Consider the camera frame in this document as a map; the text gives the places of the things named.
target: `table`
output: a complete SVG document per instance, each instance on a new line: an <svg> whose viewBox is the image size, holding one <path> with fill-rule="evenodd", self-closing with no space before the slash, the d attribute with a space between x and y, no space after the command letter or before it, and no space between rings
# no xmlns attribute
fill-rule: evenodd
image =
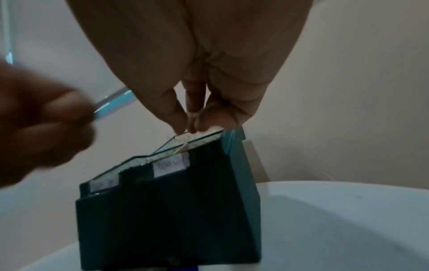
<svg viewBox="0 0 429 271"><path fill-rule="evenodd" d="M429 191L360 183L259 183L262 261L201 271L429 270ZM20 271L78 271L74 244Z"/></svg>

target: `label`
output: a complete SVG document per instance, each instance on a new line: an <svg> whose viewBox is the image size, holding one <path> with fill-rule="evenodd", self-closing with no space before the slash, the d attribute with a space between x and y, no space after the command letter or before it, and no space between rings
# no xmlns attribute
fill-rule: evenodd
<svg viewBox="0 0 429 271"><path fill-rule="evenodd" d="M106 177L103 176L100 179L89 182L91 192L112 188L117 185L119 185L119 174L113 174Z"/></svg>
<svg viewBox="0 0 429 271"><path fill-rule="evenodd" d="M161 177L176 171L181 171L189 167L189 154L184 152L161 159L152 163L153 177Z"/></svg>

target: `white card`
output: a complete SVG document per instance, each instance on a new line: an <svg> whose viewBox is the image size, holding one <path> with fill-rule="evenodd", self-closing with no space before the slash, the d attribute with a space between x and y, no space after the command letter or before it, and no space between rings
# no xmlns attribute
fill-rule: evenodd
<svg viewBox="0 0 429 271"><path fill-rule="evenodd" d="M112 188L119 185L119 174L111 174L103 176L100 179L89 182L89 188L92 192L97 192L103 189Z"/></svg>
<svg viewBox="0 0 429 271"><path fill-rule="evenodd" d="M175 154L159 161L153 162L153 177L161 177L189 167L188 152Z"/></svg>

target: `fist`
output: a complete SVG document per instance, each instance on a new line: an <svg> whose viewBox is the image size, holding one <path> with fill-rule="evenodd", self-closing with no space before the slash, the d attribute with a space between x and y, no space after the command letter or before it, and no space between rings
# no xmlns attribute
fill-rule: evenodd
<svg viewBox="0 0 429 271"><path fill-rule="evenodd" d="M235 129L257 111L311 0L68 0L113 73L176 133ZM186 109L173 87L182 81ZM206 104L206 88L210 96Z"/></svg>
<svg viewBox="0 0 429 271"><path fill-rule="evenodd" d="M88 148L93 112L78 91L0 62L0 187Z"/></svg>

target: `round table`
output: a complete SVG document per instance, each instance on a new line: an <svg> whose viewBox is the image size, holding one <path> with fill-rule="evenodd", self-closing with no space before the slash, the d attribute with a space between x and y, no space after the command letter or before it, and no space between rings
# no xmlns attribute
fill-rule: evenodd
<svg viewBox="0 0 429 271"><path fill-rule="evenodd" d="M429 270L429 190L318 181L259 183L262 261L200 271ZM22 271L78 271L74 244Z"/></svg>

